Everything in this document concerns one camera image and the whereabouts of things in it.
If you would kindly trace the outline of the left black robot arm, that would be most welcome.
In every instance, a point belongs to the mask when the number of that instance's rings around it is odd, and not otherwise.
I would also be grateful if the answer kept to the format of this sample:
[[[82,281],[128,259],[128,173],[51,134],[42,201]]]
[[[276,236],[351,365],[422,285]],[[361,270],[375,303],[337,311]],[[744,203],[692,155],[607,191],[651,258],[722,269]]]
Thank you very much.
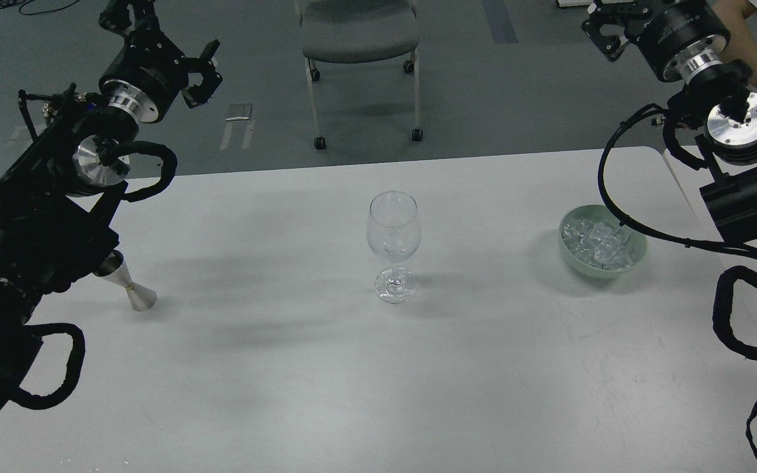
[[[153,1],[110,1],[102,29],[123,47],[97,90],[70,84],[57,94],[18,94],[31,141],[0,177],[0,410],[35,411],[66,401],[86,355],[71,323],[30,325],[44,296],[123,266],[112,229],[123,202],[165,191],[178,159],[167,146],[137,140],[176,98],[206,104],[222,84],[219,40],[187,56],[160,27]]]

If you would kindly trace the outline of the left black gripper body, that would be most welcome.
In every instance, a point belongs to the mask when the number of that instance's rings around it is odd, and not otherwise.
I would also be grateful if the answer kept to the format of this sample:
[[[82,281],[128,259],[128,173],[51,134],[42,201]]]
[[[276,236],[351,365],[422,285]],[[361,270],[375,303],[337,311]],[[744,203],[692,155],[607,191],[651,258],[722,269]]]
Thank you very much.
[[[144,123],[157,123],[168,113],[180,90],[189,86],[185,54],[165,33],[135,30],[99,78],[99,90],[110,97],[123,85],[136,89]]]

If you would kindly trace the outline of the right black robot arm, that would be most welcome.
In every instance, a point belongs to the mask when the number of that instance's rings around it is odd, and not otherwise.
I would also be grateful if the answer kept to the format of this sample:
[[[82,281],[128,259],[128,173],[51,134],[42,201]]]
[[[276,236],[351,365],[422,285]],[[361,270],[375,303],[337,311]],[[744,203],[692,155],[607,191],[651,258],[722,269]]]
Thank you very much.
[[[751,66],[740,58],[721,58],[733,41],[727,24],[706,1],[593,1],[588,15],[582,30],[607,60],[616,62],[628,45],[635,45],[658,81],[684,83],[666,106],[643,106],[607,141],[597,172],[604,205],[619,224],[648,237],[757,260],[757,92],[749,87]],[[671,156],[711,173],[713,182],[699,192],[719,240],[661,233],[623,212],[608,194],[605,174],[612,148],[628,129],[654,116]],[[729,350],[757,361],[757,347],[740,341],[732,327],[737,282],[757,289],[757,272],[736,265],[719,276],[713,332]],[[757,400],[748,422],[756,417]]]

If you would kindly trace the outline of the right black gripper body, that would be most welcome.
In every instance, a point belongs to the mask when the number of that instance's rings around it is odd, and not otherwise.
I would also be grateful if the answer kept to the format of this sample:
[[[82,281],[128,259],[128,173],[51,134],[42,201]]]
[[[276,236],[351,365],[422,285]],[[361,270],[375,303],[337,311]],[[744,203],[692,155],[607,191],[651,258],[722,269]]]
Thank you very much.
[[[685,64],[703,51],[718,54],[730,33],[706,1],[643,1],[648,17],[637,19],[635,45],[662,83],[688,80]]]

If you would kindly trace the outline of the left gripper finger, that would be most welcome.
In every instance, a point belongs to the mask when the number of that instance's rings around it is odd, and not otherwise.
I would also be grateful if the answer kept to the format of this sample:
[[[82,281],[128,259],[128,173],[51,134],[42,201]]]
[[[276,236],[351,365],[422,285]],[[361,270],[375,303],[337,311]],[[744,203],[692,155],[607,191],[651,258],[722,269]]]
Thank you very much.
[[[140,29],[158,31],[155,1],[108,1],[99,13],[99,26],[124,39]]]
[[[199,57],[180,58],[180,67],[184,71],[183,74],[186,75],[186,78],[191,74],[200,75],[200,82],[198,84],[189,85],[181,90],[181,96],[183,96],[187,107],[196,108],[207,104],[220,84],[222,84],[223,77],[216,70],[216,60],[214,60],[214,55],[220,45],[220,41],[214,39],[204,46],[204,50],[202,50]]]

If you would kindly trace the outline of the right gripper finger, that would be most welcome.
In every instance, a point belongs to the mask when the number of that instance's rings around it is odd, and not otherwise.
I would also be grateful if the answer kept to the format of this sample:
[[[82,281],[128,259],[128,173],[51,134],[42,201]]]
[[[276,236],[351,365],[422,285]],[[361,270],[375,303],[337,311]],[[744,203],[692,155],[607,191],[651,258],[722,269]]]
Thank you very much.
[[[581,30],[607,62],[616,62],[629,44],[628,22],[643,17],[639,1],[591,1]]]

